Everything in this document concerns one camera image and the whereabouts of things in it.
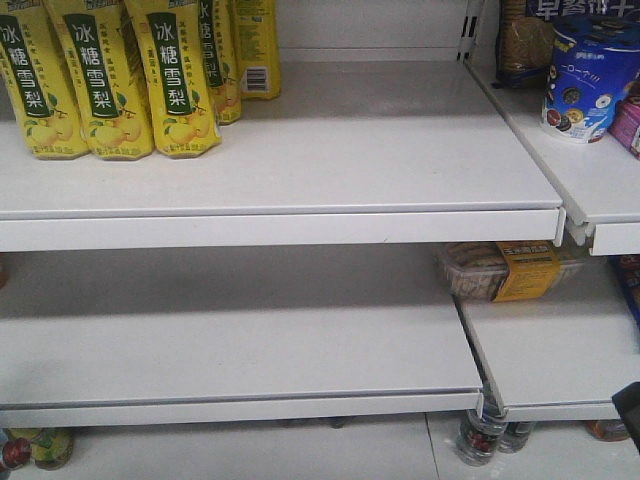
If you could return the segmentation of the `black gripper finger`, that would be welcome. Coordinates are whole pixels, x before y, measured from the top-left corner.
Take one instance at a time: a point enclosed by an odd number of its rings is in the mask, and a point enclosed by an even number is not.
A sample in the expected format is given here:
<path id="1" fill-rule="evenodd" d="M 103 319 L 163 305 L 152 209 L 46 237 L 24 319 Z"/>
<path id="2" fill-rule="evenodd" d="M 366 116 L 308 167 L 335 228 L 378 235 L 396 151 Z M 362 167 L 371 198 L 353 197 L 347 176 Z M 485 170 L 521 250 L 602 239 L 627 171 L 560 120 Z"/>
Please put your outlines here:
<path id="1" fill-rule="evenodd" d="M 640 383 L 635 381 L 614 393 L 611 397 L 612 403 L 614 404 L 620 419 L 625 425 L 637 451 L 640 450 L 639 391 Z"/>

